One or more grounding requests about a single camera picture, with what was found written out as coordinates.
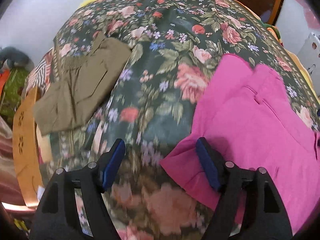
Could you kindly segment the wooden lap desk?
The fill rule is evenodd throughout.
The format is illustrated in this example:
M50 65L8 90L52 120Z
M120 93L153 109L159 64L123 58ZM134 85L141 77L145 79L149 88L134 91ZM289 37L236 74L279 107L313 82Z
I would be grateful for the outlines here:
M39 200L37 191L43 186L39 169L39 147L36 137L36 124L33 106L41 96L40 90L33 87L27 93L14 115L12 151L18 184L25 205L36 208Z

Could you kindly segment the striped red white sheet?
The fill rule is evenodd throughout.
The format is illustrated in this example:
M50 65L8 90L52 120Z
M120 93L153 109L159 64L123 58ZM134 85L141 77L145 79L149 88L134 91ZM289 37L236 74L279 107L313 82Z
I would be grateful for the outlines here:
M51 48L41 59L39 64L29 73L25 80L23 97L25 98L34 87L37 87L43 95L50 86L52 76L52 62L55 56L55 49Z

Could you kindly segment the green patterned storage bag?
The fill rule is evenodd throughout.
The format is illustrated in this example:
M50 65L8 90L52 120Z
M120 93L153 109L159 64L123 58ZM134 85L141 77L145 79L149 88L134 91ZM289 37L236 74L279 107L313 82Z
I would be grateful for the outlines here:
M21 67L1 73L1 117L12 127L14 115L21 104L21 95L29 72Z

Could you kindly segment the olive green folded pants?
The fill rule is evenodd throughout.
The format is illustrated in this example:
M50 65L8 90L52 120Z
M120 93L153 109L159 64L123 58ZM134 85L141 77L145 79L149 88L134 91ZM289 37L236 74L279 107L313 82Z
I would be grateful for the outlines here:
M99 34L87 55L65 59L61 79L34 105L42 135L83 126L111 92L131 56L129 46Z

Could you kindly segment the magenta pink pants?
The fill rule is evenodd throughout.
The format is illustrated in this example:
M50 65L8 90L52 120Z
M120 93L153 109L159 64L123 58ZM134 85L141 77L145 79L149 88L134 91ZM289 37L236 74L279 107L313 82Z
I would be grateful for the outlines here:
M196 154L200 137L240 168L267 169L293 232L319 211L319 133L292 110L274 69L223 55L196 105L191 134L160 162L189 196L215 209L219 194Z

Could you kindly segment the yellow foam bed rail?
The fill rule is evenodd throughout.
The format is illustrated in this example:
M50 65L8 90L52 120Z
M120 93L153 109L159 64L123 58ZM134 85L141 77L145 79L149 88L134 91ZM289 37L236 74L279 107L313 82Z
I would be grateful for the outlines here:
M85 6L87 6L88 4L93 3L93 2L95 2L95 1L97 1L97 0L84 0L84 1L82 1L82 2L80 3L80 5L78 6L78 8L85 7Z

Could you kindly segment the dark floral bedspread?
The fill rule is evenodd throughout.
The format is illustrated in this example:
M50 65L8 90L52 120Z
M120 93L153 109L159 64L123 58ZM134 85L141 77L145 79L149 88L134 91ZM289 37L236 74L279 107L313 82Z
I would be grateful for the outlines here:
M189 135L196 102L223 54L275 69L291 108L318 129L319 102L297 65L257 16L235 0L97 0L58 31L53 81L103 35L127 43L133 54L87 124L49 136L53 158L40 170L48 183L58 167L80 169L123 139L126 157L104 202L125 238L202 237L212 211L191 204L159 162Z

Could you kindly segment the grey stuffed pillow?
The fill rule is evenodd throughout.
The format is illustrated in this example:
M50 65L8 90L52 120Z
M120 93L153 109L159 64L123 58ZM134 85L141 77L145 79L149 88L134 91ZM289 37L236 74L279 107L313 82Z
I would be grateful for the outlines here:
M14 47L5 47L1 49L1 68L5 62L9 68L25 67L29 63L29 57Z

